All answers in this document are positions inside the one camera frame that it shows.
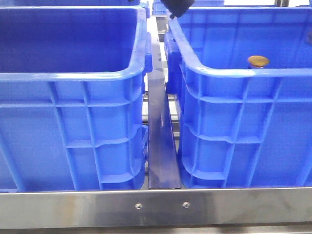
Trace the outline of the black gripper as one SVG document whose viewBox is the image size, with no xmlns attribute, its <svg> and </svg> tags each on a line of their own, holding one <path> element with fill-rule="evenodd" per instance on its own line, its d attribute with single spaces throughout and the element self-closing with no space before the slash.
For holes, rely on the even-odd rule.
<svg viewBox="0 0 312 234">
<path fill-rule="evenodd" d="M 195 0 L 161 0 L 169 10 L 170 18 L 181 17 L 195 2 Z"/>
</svg>

